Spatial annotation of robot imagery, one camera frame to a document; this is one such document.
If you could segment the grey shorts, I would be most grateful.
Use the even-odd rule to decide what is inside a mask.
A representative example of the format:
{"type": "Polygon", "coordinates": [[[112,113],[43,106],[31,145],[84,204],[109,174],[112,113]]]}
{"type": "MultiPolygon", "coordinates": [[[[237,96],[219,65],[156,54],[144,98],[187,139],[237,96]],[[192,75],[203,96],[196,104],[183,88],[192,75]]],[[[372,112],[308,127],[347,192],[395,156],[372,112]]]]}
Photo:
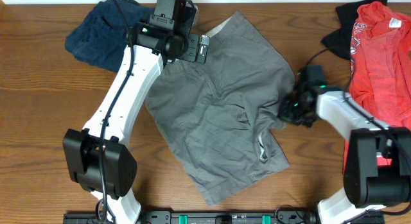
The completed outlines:
{"type": "Polygon", "coordinates": [[[272,130],[294,74],[240,13],[209,32],[204,64],[178,60],[155,80],[145,104],[175,158],[208,205],[289,166],[272,130]]]}

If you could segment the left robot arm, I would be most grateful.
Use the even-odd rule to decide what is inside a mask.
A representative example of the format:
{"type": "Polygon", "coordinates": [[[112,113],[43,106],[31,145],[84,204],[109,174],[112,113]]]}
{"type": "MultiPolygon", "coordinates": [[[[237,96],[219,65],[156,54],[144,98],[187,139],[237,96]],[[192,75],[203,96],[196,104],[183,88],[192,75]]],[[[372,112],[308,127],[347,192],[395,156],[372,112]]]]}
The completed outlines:
{"type": "Polygon", "coordinates": [[[107,95],[83,128],[69,129],[62,141],[70,179],[97,199],[92,214],[67,213],[64,223],[139,221],[130,135],[150,87],[167,64],[205,62],[209,37],[191,32],[197,16],[191,0],[157,0],[153,13],[125,28],[127,46],[107,95]]]}

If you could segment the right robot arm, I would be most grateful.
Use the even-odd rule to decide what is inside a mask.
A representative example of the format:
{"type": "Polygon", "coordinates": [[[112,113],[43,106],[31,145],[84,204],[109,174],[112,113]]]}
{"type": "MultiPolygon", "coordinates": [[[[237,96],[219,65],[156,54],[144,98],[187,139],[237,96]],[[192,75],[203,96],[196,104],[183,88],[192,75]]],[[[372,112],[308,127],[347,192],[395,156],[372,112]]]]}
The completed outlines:
{"type": "Polygon", "coordinates": [[[312,127],[328,122],[348,143],[344,186],[307,213],[305,223],[384,223],[388,207],[410,203],[410,130],[378,120],[340,87],[329,86],[319,65],[299,70],[290,95],[280,105],[279,118],[312,127]]]}

